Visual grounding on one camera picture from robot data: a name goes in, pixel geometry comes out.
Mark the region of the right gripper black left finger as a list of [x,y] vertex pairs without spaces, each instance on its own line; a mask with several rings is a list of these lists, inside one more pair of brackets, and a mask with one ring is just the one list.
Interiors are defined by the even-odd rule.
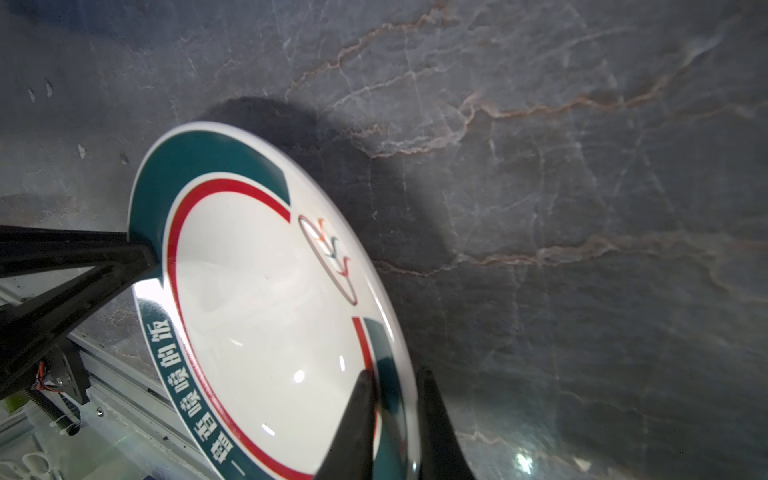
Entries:
[[372,479],[376,401],[374,373],[363,370],[315,480]]

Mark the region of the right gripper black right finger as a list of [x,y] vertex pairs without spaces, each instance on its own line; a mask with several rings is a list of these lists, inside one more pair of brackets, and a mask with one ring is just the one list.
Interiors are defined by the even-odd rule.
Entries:
[[416,376],[422,480],[474,480],[461,451],[434,374],[421,368]]

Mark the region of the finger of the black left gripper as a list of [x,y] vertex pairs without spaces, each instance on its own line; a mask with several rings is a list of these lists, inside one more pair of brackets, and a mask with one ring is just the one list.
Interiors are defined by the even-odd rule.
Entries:
[[73,329],[158,266],[151,244],[124,232],[1,227],[1,276],[84,268],[1,309],[1,396],[32,385],[39,362]]

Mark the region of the striped rim white plate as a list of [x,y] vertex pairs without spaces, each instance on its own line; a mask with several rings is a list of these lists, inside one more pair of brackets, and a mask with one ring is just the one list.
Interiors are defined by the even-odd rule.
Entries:
[[379,396],[373,475],[417,477],[416,378],[394,308],[295,161],[230,125],[176,127],[139,168],[128,228],[159,260],[133,286],[153,363],[219,477],[314,477],[364,370]]

